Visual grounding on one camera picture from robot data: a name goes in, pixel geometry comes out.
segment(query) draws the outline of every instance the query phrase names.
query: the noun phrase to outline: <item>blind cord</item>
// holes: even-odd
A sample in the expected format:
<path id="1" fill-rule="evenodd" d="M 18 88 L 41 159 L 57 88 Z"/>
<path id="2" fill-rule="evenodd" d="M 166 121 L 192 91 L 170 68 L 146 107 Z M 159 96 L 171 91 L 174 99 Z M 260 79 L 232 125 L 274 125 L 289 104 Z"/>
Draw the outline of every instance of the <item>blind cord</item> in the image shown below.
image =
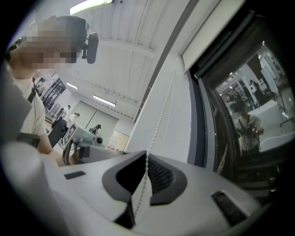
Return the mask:
<path id="1" fill-rule="evenodd" d="M 155 139 L 157 137 L 157 134 L 158 134 L 158 131 L 159 131 L 159 127 L 161 125 L 161 122 L 162 122 L 162 118 L 163 118 L 163 115 L 165 113 L 165 109 L 166 109 L 166 105 L 167 105 L 167 101 L 168 101 L 168 98 L 169 98 L 169 93 L 171 91 L 171 87 L 172 87 L 172 84 L 173 84 L 173 81 L 174 81 L 174 77 L 175 77 L 175 72 L 176 72 L 176 67 L 174 69 L 174 73 L 173 73 L 173 77 L 171 79 L 171 82 L 170 82 L 170 86 L 169 86 L 169 90 L 168 90 L 168 93 L 167 93 L 167 96 L 166 96 L 166 99 L 165 99 L 165 102 L 164 102 L 164 105 L 163 105 L 163 109 L 162 109 L 162 113 L 160 115 L 160 118 L 159 118 L 159 121 L 158 121 L 158 125 L 156 127 L 156 131 L 153 135 L 153 138 L 152 138 L 152 141 L 150 143 L 150 146 L 149 146 L 149 149 L 147 151 L 147 155 L 146 155 L 146 163 L 145 163 L 145 173 L 144 173 L 144 180 L 143 180 L 143 186 L 142 186 L 142 192 L 140 194 L 140 197 L 139 197 L 139 201 L 138 201 L 138 204 L 137 204 L 137 207 L 135 209 L 135 212 L 134 212 L 134 218 L 136 218 L 137 216 L 137 213 L 140 209 L 140 206 L 141 206 L 141 203 L 142 203 L 142 199 L 143 199 L 143 195 L 144 195 L 144 191 L 145 191 L 145 188 L 146 188 L 146 185 L 147 185 L 147 179 L 148 179 L 148 157 L 152 151 L 152 148 L 153 148 L 153 144 L 155 143 Z"/>

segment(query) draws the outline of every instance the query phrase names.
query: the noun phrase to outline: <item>white t-shirt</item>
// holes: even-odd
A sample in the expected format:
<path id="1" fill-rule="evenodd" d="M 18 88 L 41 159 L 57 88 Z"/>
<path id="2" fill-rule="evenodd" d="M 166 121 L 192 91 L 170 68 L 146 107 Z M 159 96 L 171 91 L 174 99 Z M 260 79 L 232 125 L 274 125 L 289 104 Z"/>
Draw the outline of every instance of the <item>white t-shirt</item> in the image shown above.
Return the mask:
<path id="1" fill-rule="evenodd" d="M 256 125 L 256 130 L 260 130 L 262 128 L 261 126 L 261 120 L 259 117 L 250 115 L 249 117 L 249 122 L 247 123 L 247 119 L 244 119 L 242 117 L 239 118 L 243 127 L 248 128 L 251 125 L 255 124 Z M 239 120 L 236 121 L 236 128 L 237 129 L 242 129 L 243 128 L 239 122 Z M 258 144 L 258 140 L 255 137 L 252 136 L 245 136 L 242 135 L 241 137 L 241 149 L 244 151 L 248 151 L 253 149 L 256 145 Z"/>
<path id="2" fill-rule="evenodd" d="M 28 99 L 32 92 L 33 82 L 30 79 L 13 79 L 14 84 L 21 90 L 23 97 Z M 46 135 L 45 128 L 45 109 L 44 105 L 38 96 L 35 95 L 32 103 L 32 108 L 24 120 L 24 124 L 20 130 L 22 133 L 36 134 L 39 136 Z"/>
<path id="3" fill-rule="evenodd" d="M 70 128 L 75 122 L 75 114 L 71 114 L 66 119 L 66 127 Z"/>

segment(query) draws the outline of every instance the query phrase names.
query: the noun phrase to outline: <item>window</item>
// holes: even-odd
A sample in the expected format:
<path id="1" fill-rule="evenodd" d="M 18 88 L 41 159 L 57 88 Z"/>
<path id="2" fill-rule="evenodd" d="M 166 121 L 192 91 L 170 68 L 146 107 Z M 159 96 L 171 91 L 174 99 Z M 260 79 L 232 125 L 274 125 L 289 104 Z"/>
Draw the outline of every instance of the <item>window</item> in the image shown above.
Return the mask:
<path id="1" fill-rule="evenodd" d="M 45 107 L 46 113 L 48 113 L 48 111 L 52 108 L 58 96 L 62 94 L 65 89 L 66 87 L 62 83 L 61 79 L 58 79 L 57 81 L 54 82 L 54 84 L 50 87 L 50 89 L 45 93 L 42 100 L 43 100 L 43 105 Z"/>
<path id="2" fill-rule="evenodd" d="M 208 69 L 202 69 L 204 61 L 193 67 L 214 120 L 213 171 L 262 204 L 270 200 L 295 138 L 295 100 L 286 64 L 267 22 L 254 17 Z"/>
<path id="3" fill-rule="evenodd" d="M 43 86 L 43 83 L 45 82 L 45 79 L 41 78 L 37 83 L 36 83 L 36 86 L 40 86 L 42 87 Z"/>

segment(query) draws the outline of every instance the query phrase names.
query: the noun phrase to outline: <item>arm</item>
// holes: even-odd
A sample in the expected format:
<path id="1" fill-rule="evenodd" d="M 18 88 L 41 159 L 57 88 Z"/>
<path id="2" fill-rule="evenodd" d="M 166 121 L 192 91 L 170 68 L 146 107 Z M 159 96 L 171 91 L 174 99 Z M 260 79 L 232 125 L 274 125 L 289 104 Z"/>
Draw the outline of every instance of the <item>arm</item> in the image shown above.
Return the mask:
<path id="1" fill-rule="evenodd" d="M 36 124 L 33 133 L 37 134 L 40 137 L 40 142 L 37 147 L 37 150 L 42 154 L 47 154 L 50 158 L 55 160 L 58 166 L 64 166 L 65 164 L 63 162 L 62 155 L 53 150 L 48 139 L 48 136 L 46 134 L 44 105 L 42 104 L 39 97 L 36 97 L 36 99 L 36 109 L 38 111 L 38 116 L 36 119 Z M 72 157 L 70 157 L 69 159 L 71 165 L 75 164 Z"/>
<path id="2" fill-rule="evenodd" d="M 42 154 L 47 154 L 48 157 L 55 160 L 58 166 L 65 166 L 62 155 L 53 150 L 47 135 L 40 136 L 40 142 L 37 150 Z M 76 161 L 76 158 L 74 158 L 73 156 L 69 157 L 69 162 L 71 165 L 77 164 Z"/>

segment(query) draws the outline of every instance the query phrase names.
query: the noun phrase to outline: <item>black strap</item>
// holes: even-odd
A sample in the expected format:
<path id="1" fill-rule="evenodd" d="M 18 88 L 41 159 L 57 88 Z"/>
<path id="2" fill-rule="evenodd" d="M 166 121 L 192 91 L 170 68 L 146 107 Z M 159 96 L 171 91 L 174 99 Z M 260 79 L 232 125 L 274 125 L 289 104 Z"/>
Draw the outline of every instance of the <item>black strap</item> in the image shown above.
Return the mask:
<path id="1" fill-rule="evenodd" d="M 242 125 L 240 119 L 239 119 L 239 123 L 240 123 L 240 125 L 241 125 L 241 128 L 244 129 L 244 126 Z"/>
<path id="2" fill-rule="evenodd" d="M 32 88 L 31 94 L 28 97 L 28 101 L 30 103 L 32 103 L 32 101 L 34 100 L 35 96 L 36 96 L 36 91 L 34 90 L 34 88 Z"/>

